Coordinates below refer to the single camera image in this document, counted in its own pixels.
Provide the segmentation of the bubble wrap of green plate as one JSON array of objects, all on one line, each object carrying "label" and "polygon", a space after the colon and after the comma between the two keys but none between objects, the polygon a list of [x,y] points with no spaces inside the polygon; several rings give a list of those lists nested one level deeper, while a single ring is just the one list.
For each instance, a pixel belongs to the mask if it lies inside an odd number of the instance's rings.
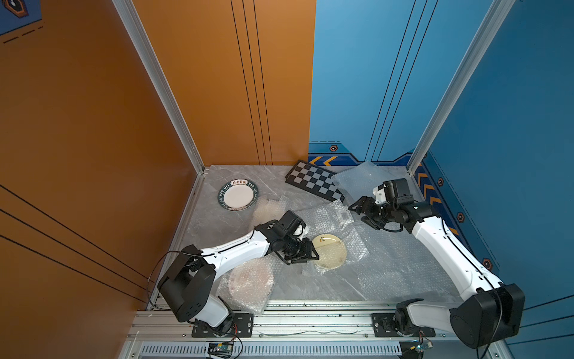
[{"label": "bubble wrap of green plate", "polygon": [[395,178],[395,174],[387,167],[365,162],[337,173],[333,181],[344,195],[344,203],[351,205],[363,196],[373,197],[373,190],[383,182]]}]

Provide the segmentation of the cream dinner plate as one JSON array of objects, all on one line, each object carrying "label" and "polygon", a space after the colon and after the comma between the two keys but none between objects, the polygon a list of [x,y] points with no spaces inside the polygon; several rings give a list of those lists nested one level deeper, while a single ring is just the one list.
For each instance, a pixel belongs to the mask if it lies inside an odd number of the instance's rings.
[{"label": "cream dinner plate", "polygon": [[315,265],[322,271],[330,271],[343,266],[347,260],[348,251],[345,243],[332,234],[322,234],[312,240],[319,259]]}]

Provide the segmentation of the bubble wrap of yellow plate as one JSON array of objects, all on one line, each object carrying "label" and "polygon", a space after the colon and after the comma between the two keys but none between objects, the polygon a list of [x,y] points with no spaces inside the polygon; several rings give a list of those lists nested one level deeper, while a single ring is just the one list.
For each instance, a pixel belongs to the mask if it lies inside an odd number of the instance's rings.
[{"label": "bubble wrap of yellow plate", "polygon": [[374,230],[354,216],[354,227],[368,254],[353,263],[360,292],[369,301],[399,303],[407,299],[459,303],[451,278],[429,250],[403,230]]}]

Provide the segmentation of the bubble pink plate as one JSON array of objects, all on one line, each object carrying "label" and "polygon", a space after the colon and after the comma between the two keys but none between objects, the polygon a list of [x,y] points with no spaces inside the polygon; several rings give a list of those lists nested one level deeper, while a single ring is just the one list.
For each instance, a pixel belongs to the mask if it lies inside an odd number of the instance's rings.
[{"label": "bubble pink plate", "polygon": [[233,310],[260,315],[284,266],[275,256],[247,261],[221,277],[217,296]]}]

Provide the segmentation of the bubble white blue plate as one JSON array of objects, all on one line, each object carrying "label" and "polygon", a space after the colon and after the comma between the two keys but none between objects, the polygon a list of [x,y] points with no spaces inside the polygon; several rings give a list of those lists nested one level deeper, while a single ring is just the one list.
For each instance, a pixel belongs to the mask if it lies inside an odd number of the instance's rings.
[{"label": "bubble white blue plate", "polygon": [[242,211],[256,203],[258,186],[249,179],[233,179],[218,192],[218,203],[229,211]]}]

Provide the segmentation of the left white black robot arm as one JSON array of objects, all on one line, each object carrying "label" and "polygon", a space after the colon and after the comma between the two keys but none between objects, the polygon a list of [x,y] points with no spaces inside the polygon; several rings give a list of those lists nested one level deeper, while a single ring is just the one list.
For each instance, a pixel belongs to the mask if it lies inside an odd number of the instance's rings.
[{"label": "left white black robot arm", "polygon": [[254,227],[248,234],[213,248],[194,245],[177,253],[156,287],[181,323],[200,321],[219,333],[234,325],[233,311],[211,294],[222,275],[250,261],[276,254],[291,264],[320,259],[311,239],[304,236],[306,223],[292,211],[280,219]]}]

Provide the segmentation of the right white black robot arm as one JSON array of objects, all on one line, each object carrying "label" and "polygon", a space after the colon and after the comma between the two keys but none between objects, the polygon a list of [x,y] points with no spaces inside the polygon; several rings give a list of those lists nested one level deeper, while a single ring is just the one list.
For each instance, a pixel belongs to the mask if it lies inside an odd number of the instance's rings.
[{"label": "right white black robot arm", "polygon": [[453,333],[471,349],[518,335],[526,301],[516,284],[504,284],[470,253],[430,203],[417,201],[405,179],[374,188],[349,206],[375,230],[396,223],[426,247],[457,288],[459,306],[411,299],[396,305],[393,329],[403,336],[423,328]]}]

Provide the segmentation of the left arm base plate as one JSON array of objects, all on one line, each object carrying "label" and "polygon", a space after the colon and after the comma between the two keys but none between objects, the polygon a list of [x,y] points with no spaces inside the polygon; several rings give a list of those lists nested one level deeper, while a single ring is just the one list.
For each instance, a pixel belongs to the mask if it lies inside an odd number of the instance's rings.
[{"label": "left arm base plate", "polygon": [[193,324],[193,338],[249,338],[253,334],[254,315],[247,313],[231,313],[219,326],[211,327],[197,320]]}]

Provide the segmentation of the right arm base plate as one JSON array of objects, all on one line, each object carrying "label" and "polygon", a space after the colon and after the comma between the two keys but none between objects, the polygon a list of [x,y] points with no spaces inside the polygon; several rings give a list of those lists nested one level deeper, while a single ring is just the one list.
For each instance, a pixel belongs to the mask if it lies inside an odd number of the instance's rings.
[{"label": "right arm base plate", "polygon": [[432,338],[436,336],[436,332],[432,328],[422,327],[415,329],[399,330],[395,322],[395,315],[391,313],[374,313],[371,315],[372,327],[376,337],[404,337],[404,338],[419,338],[422,333],[423,338]]}]

